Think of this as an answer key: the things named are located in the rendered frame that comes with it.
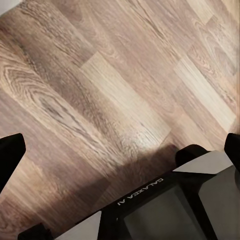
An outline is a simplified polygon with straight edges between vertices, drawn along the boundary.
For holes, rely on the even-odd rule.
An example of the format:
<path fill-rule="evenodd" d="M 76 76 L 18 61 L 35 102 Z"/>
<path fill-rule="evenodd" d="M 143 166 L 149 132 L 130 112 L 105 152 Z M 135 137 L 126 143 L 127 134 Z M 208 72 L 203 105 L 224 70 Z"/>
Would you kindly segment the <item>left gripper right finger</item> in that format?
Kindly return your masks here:
<path fill-rule="evenodd" d="M 228 133 L 224 151 L 227 156 L 230 158 L 234 166 L 237 168 L 240 173 L 240 135 L 235 133 Z"/>

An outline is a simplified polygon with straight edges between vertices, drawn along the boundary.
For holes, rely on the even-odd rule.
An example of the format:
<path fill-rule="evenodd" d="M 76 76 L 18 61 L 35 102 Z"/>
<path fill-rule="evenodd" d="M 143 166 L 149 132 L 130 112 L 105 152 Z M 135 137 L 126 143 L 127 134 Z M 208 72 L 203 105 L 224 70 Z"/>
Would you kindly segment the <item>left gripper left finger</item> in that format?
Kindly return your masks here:
<path fill-rule="evenodd" d="M 0 193 L 26 152 L 21 133 L 0 138 Z"/>

